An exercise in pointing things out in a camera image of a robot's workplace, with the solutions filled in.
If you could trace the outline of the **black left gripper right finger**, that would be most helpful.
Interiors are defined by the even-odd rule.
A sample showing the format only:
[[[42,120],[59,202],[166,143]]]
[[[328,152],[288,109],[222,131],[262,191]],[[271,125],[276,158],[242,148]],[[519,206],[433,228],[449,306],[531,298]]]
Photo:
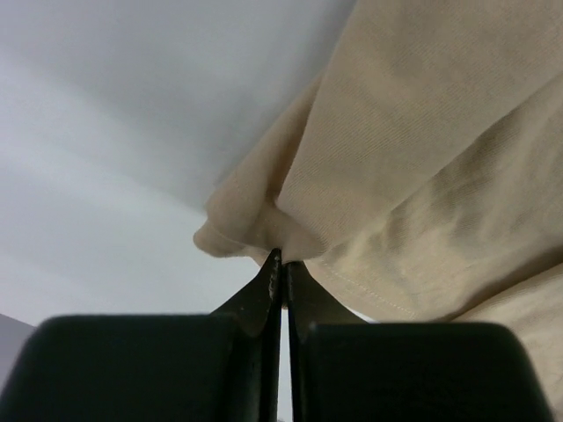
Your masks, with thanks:
[[[551,421],[512,331],[489,323],[368,323],[286,267],[296,421]]]

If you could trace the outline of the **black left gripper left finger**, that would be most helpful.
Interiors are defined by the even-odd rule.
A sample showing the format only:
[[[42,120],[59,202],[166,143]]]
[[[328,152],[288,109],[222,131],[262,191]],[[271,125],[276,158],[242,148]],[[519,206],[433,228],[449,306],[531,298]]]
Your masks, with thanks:
[[[282,260],[206,315],[58,316],[22,347],[4,421],[274,421]]]

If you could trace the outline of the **beige t shirt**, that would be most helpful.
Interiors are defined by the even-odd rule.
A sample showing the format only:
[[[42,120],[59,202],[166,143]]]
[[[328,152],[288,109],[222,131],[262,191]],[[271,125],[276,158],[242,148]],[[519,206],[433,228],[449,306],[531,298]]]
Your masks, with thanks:
[[[378,322],[485,321],[562,418],[562,4],[360,1],[195,245],[303,261]]]

